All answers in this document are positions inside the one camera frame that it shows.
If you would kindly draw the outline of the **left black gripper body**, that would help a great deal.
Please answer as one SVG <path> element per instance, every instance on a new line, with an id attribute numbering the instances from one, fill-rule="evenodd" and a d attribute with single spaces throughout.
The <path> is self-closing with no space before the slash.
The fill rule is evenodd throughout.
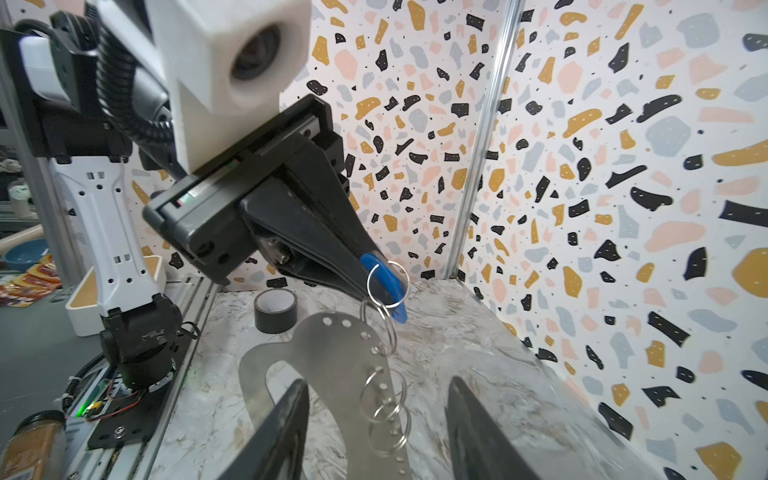
<path id="1" fill-rule="evenodd" d="M 308 94 L 155 196 L 143 219 L 201 274 L 227 285 L 258 249 L 240 201 L 287 161 L 300 136 L 318 141 L 332 131 L 331 105 Z"/>

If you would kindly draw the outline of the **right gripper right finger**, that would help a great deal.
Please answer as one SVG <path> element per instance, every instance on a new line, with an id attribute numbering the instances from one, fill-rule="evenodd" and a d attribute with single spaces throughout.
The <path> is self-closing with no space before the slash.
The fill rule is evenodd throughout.
<path id="1" fill-rule="evenodd" d="M 458 376 L 451 379 L 445 414 L 455 479 L 539 479 Z"/>

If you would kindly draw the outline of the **blue capped key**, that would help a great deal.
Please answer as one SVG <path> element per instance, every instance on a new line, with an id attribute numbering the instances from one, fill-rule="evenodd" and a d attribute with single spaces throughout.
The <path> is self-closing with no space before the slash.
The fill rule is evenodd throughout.
<path id="1" fill-rule="evenodd" d="M 367 271 L 368 298 L 384 308 L 396 322 L 405 324 L 408 320 L 406 298 L 411 287 L 406 269 L 394 260 L 372 253 L 364 254 L 361 264 Z"/>

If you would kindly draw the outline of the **metal keyring plate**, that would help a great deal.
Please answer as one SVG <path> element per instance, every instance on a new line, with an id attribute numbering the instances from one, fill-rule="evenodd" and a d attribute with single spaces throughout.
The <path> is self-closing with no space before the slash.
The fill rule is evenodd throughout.
<path id="1" fill-rule="evenodd" d="M 411 478 L 408 386 L 388 363 L 398 345 L 393 321 L 384 316 L 382 322 L 385 336 L 371 321 L 348 313 L 315 313 L 298 322 L 289 341 L 250 349 L 238 375 L 252 424 L 261 425 L 272 410 L 267 374 L 273 364 L 284 362 L 333 416 L 345 446 L 348 478 Z"/>

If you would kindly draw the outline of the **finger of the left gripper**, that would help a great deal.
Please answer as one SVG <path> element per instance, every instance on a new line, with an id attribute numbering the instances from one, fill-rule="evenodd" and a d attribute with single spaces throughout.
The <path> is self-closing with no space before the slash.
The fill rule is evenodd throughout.
<path id="1" fill-rule="evenodd" d="M 319 224 L 284 178 L 270 177 L 246 195 L 239 210 L 254 235 L 283 245 L 288 259 L 277 261 L 286 276 L 339 290 L 357 300 L 366 295 L 367 271 L 334 266 L 317 248 Z"/>
<path id="2" fill-rule="evenodd" d="M 362 226 L 325 151 L 303 143 L 284 168 L 285 182 L 319 224 L 319 252 L 345 270 L 379 270 L 381 252 Z"/>

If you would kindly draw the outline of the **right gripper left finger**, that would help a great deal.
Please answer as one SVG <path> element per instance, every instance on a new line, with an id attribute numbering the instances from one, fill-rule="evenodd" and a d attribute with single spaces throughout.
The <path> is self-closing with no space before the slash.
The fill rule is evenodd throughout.
<path id="1" fill-rule="evenodd" d="M 301 479 L 309 387 L 295 380 L 220 479 Z"/>

